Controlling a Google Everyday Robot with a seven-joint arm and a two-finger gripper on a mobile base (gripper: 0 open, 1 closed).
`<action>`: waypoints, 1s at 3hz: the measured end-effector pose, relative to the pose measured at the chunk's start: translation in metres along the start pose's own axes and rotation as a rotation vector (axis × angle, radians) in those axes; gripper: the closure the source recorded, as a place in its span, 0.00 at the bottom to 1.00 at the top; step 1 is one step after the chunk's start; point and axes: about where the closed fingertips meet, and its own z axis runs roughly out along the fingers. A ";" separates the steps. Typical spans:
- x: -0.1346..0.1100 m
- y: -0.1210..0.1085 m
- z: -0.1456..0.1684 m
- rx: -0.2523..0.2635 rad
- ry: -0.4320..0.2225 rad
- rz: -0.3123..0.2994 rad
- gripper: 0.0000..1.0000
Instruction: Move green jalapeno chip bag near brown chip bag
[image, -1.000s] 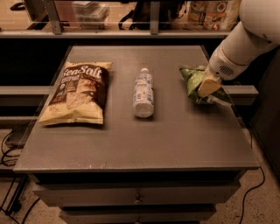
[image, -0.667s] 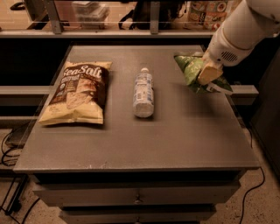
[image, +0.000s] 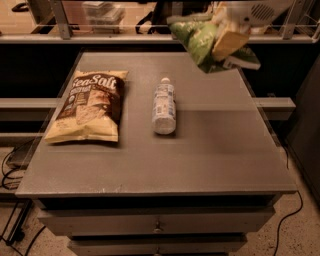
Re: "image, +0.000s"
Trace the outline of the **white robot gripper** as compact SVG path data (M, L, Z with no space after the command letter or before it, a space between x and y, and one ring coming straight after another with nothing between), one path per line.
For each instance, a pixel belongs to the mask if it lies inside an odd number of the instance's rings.
M271 24L288 10L294 0L252 0L227 1L227 16L241 25L263 26ZM246 33L219 29L215 36L211 55L215 61L222 61L243 47L249 40Z

